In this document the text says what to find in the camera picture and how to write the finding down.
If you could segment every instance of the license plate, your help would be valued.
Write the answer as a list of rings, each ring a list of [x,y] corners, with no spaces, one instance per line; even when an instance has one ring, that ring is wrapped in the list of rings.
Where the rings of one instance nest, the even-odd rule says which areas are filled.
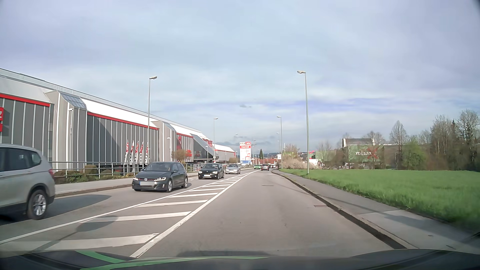
[[[153,185],[154,181],[142,181],[140,182],[140,185]]]

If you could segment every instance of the sidewalk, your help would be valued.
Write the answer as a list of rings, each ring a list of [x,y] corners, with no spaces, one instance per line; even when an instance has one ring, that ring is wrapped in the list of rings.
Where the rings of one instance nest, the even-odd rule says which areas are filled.
[[[480,239],[448,224],[293,174],[272,171],[394,248],[426,248],[480,254]]]
[[[197,172],[190,172],[187,175],[190,178],[197,176],[197,174]],[[81,183],[57,184],[55,185],[55,197],[64,197],[70,195],[97,192],[102,190],[129,187],[132,185],[132,179],[133,178],[121,178]]]

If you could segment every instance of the silver sedan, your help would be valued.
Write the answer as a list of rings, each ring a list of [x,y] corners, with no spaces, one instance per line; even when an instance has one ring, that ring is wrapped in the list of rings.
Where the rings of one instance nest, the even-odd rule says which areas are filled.
[[[227,166],[227,169],[225,170],[225,173],[240,174],[241,173],[241,168],[238,164],[229,164]]]

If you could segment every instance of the silver suv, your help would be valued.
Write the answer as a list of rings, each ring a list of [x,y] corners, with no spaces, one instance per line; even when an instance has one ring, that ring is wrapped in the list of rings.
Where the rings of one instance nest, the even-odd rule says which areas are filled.
[[[34,148],[0,144],[0,214],[45,217],[55,198],[52,166]]]

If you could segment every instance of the red stripe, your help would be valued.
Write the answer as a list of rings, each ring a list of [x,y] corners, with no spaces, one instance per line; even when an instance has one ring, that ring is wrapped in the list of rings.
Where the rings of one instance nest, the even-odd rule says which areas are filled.
[[[33,100],[33,99],[29,99],[29,98],[21,98],[21,97],[6,95],[6,94],[0,94],[0,98],[6,98],[6,99],[26,102],[26,103],[30,103],[30,104],[36,104],[36,105],[41,105],[41,106],[45,106],[45,107],[50,107],[50,103],[46,103],[46,102],[42,102],[42,101],[38,101],[38,100]]]
[[[185,137],[190,137],[190,138],[193,138],[193,136],[191,136],[191,135],[185,135],[185,134],[178,133],[178,132],[177,132],[177,135],[182,135],[182,136],[185,136]]]
[[[227,152],[227,153],[235,153],[235,152],[232,152],[232,151],[225,151],[225,150],[218,150],[218,149],[215,149],[215,151],[221,151],[221,152]]]
[[[91,115],[91,116],[95,116],[95,117],[99,117],[99,118],[103,118],[103,119],[108,119],[108,120],[112,120],[112,121],[117,121],[117,122],[121,122],[121,123],[125,123],[125,124],[132,124],[132,125],[141,126],[141,127],[148,127],[147,125],[134,123],[134,122],[130,122],[130,121],[126,121],[126,120],[122,120],[122,119],[118,119],[118,118],[114,118],[114,117],[110,117],[110,116],[106,116],[106,115],[101,115],[101,114],[97,114],[97,113],[93,113],[93,112],[89,112],[89,111],[87,112],[87,115]],[[150,128],[158,130],[157,127],[151,126]]]

